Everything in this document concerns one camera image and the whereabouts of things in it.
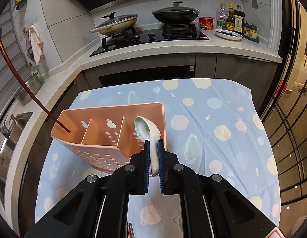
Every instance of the electrical outlet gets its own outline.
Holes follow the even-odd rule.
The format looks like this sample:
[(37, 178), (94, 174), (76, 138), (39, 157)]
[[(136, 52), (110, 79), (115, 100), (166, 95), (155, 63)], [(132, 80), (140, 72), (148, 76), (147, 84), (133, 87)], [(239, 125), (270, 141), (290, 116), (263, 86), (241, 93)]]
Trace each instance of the electrical outlet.
[(258, 0), (252, 0), (253, 9), (258, 9)]

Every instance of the pot lid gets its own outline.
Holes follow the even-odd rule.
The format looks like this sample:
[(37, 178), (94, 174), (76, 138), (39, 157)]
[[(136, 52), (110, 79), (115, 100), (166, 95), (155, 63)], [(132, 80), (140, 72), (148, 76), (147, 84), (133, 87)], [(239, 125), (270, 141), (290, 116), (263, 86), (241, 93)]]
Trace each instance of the pot lid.
[(121, 16), (117, 16), (115, 17), (114, 14), (116, 12), (112, 12), (111, 14), (109, 15), (106, 15), (104, 17), (101, 17), (101, 19), (104, 19), (104, 18), (109, 18), (109, 20), (107, 21), (104, 21), (103, 23), (101, 23), (100, 25), (97, 26), (97, 28), (99, 27), (103, 27), (103, 26), (107, 26), (107, 25), (110, 25), (110, 24), (117, 24), (119, 22), (122, 22), (122, 21), (126, 21), (126, 20), (132, 20), (134, 18), (137, 18), (138, 15), (137, 14), (128, 14), (128, 15), (121, 15)]
[(199, 14), (200, 11), (197, 9), (193, 9), (190, 7), (183, 7), (183, 6), (179, 6), (179, 4), (181, 4), (183, 2), (173, 2), (173, 6), (172, 7), (167, 7), (167, 8), (163, 8), (163, 9), (159, 9), (156, 11), (153, 11), (153, 13), (167, 13), (167, 12), (189, 12), (189, 11), (193, 11), (195, 14)]

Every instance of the chopsticks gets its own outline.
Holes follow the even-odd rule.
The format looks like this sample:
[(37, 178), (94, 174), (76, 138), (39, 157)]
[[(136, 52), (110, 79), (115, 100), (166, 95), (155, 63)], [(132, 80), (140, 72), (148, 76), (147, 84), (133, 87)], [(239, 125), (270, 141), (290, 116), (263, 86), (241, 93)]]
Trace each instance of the chopsticks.
[(126, 233), (125, 238), (135, 238), (135, 234), (133, 232), (132, 223), (126, 222)]

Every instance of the gas stove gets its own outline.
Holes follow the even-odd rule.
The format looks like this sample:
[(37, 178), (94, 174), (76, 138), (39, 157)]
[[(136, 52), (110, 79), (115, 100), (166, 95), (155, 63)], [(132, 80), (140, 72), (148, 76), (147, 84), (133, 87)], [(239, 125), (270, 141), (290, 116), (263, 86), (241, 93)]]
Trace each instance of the gas stove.
[(190, 40), (203, 39), (210, 40), (202, 32), (197, 32), (194, 24), (185, 25), (167, 25), (160, 29), (150, 29), (145, 31), (136, 31), (131, 28), (123, 33), (102, 38), (102, 46), (95, 50), (90, 56), (98, 55), (107, 51), (122, 47), (129, 47), (151, 42), (160, 42), (167, 40)]

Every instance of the white ceramic spoon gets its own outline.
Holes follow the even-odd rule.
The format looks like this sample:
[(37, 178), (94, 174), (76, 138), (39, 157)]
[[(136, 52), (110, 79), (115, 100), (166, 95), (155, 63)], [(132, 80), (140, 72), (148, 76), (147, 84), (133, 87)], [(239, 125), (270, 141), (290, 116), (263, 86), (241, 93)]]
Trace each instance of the white ceramic spoon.
[(157, 142), (160, 139), (160, 130), (158, 127), (149, 119), (137, 116), (135, 118), (135, 130), (137, 136), (142, 142), (149, 140), (149, 152), (150, 152), (150, 164), (151, 164), (151, 175), (156, 176), (159, 173), (159, 160), (157, 152)]

